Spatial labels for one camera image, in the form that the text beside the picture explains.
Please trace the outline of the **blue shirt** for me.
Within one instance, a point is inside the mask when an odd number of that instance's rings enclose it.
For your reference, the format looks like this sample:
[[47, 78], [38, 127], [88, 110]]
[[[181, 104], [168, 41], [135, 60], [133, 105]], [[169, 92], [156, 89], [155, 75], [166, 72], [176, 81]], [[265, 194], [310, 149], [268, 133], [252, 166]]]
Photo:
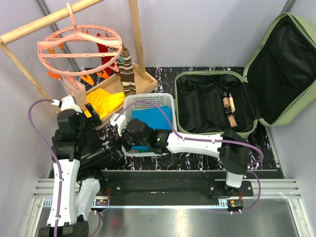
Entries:
[[[171, 109], [168, 106], [162, 106], [161, 109], [166, 114], [170, 122], [172, 122]], [[171, 126], [167, 122], [165, 116], [156, 107], [144, 109], [144, 110], [132, 111], [132, 119], [139, 119], [141, 122], [146, 123], [153, 130], [156, 130], [156, 129], [171, 130]]]

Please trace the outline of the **green hard-shell suitcase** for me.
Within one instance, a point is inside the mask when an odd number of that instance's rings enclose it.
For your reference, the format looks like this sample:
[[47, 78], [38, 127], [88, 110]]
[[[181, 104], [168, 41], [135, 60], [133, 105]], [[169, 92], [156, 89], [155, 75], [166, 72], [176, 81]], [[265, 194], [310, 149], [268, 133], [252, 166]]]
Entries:
[[187, 134], [230, 129], [223, 93], [233, 97], [237, 134], [258, 124], [290, 123], [316, 97], [316, 30], [303, 17], [280, 14], [267, 29], [242, 74], [186, 71], [175, 79], [177, 128]]

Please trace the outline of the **green shirt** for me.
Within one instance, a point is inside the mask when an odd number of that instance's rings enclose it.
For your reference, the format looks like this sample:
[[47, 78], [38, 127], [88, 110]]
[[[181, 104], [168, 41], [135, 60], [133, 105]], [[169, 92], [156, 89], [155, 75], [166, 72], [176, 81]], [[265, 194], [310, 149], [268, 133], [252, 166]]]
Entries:
[[148, 152], [150, 152], [149, 148], [147, 148], [147, 147], [132, 147], [132, 150], [135, 153], [148, 153]]

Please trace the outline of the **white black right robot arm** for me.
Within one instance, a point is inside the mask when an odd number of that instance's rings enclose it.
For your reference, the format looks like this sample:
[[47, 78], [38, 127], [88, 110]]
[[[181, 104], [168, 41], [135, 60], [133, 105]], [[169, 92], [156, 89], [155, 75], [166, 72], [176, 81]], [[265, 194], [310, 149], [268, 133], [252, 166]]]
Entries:
[[133, 147], [148, 148], [148, 155], [194, 153], [218, 158], [227, 172], [224, 190], [235, 196], [242, 189], [250, 146], [233, 130], [223, 134], [184, 134], [175, 130], [152, 129], [139, 119], [124, 122], [118, 134], [125, 154]]

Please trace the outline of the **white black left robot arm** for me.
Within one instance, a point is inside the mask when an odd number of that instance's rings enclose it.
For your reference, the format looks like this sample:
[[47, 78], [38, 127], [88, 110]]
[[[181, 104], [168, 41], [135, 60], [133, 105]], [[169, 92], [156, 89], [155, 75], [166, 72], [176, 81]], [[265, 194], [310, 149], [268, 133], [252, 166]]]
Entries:
[[86, 237], [89, 235], [88, 216], [95, 196], [107, 188], [105, 181], [85, 178], [76, 192], [77, 175], [87, 132], [92, 130], [87, 117], [75, 103], [59, 102], [58, 129], [50, 147], [54, 159], [54, 188], [51, 211], [46, 227], [38, 230], [39, 237]]

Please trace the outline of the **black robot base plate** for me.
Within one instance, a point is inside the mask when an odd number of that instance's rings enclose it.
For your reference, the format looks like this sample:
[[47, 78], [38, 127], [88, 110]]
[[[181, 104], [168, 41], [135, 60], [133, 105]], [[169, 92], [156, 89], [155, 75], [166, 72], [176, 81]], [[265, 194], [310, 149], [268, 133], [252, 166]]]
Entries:
[[105, 171], [93, 208], [227, 208], [229, 199], [263, 197], [268, 173], [246, 174], [230, 188], [225, 171]]

